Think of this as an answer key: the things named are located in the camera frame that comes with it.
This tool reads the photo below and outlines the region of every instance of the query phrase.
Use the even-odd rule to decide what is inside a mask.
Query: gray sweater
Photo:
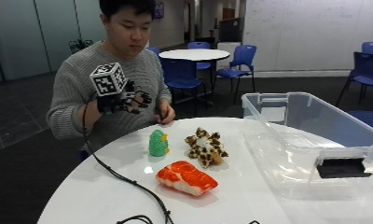
[[[103,49],[102,42],[98,42],[67,58],[57,74],[47,123],[58,139],[83,136],[83,123],[78,118],[78,110],[96,91],[90,74],[99,65],[114,62],[122,64],[126,77],[150,93],[154,102],[148,108],[140,110],[138,115],[119,111],[100,117],[92,130],[87,130],[94,150],[138,129],[155,124],[159,100],[166,98],[171,101],[158,55],[146,49],[135,59],[120,60]]]

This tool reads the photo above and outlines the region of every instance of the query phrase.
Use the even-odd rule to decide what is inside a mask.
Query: person
[[[66,59],[54,82],[47,123],[58,139],[82,137],[84,123],[90,145],[98,150],[138,129],[158,122],[168,124],[175,119],[159,57],[146,49],[155,5],[155,0],[100,0],[106,40]],[[110,63],[120,63],[126,77],[150,93],[152,104],[138,115],[124,110],[103,115],[98,99],[88,103],[96,92],[90,75],[99,65]],[[142,102],[140,95],[136,94],[135,100]]]

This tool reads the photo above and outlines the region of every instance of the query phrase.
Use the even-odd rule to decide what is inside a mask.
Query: black wire
[[[127,218],[126,220],[119,221],[116,224],[123,224],[123,223],[128,222],[130,220],[140,220],[140,221],[143,221],[143,222],[147,223],[147,224],[154,224],[154,222],[152,222],[152,220],[150,219],[150,217],[147,217],[147,216],[144,216],[144,215],[138,215],[138,216],[130,217],[130,218]]]
[[[175,224],[175,222],[174,222],[174,220],[172,220],[172,218],[171,218],[171,211],[167,210],[167,207],[166,207],[166,205],[164,205],[164,202],[163,202],[163,200],[160,199],[160,197],[155,194],[155,192],[152,192],[147,187],[144,187],[143,185],[140,185],[140,184],[138,183],[136,180],[131,180],[131,179],[128,179],[127,177],[124,177],[123,175],[120,175],[119,173],[116,173],[115,170],[112,170],[111,166],[108,166],[108,165],[99,159],[99,157],[96,156],[94,150],[91,149],[91,146],[90,146],[90,144],[88,144],[87,134],[86,134],[86,130],[87,130],[87,128],[86,128],[86,111],[87,111],[88,103],[92,101],[92,98],[94,98],[95,95],[96,95],[96,92],[94,92],[94,94],[90,96],[90,99],[88,99],[88,101],[87,101],[87,103],[86,103],[86,105],[84,105],[84,115],[83,115],[84,143],[86,143],[86,146],[87,146],[88,153],[95,157],[95,159],[96,159],[99,165],[100,165],[116,178],[119,178],[120,180],[123,180],[123,181],[126,181],[127,183],[132,184],[134,186],[139,187],[140,189],[146,190],[146,191],[154,196],[154,198],[155,198],[155,199],[158,200],[158,202],[159,202],[160,208],[162,208],[162,210],[163,210],[163,214],[164,214],[164,216],[166,216],[166,222],[164,222],[164,223],[167,224],[168,222],[171,222],[171,223]]]

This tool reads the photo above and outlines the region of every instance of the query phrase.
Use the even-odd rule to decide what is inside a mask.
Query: round white table
[[[183,119],[167,126],[151,126],[112,142],[96,153],[103,162],[126,177],[152,190],[172,211],[176,224],[373,224],[373,185],[360,200],[305,201],[280,196],[257,169],[240,131],[243,119]],[[220,132],[229,157],[221,165],[202,169],[190,159],[184,138],[203,127]],[[168,134],[171,152],[163,157],[148,154],[150,135],[160,129]],[[188,161],[219,182],[217,188],[196,197],[164,187],[155,179],[159,170],[175,161]],[[90,157],[55,191],[41,224],[111,223],[147,215],[164,223],[159,204],[150,194],[120,181]],[[135,220],[127,223],[142,223]]]
[[[187,59],[198,63],[227,59],[231,54],[221,49],[174,49],[159,54],[162,58]]]

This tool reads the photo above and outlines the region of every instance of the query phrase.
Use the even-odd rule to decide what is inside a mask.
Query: clear plastic bin
[[[275,190],[357,198],[373,178],[373,128],[309,93],[243,95],[243,133]]]

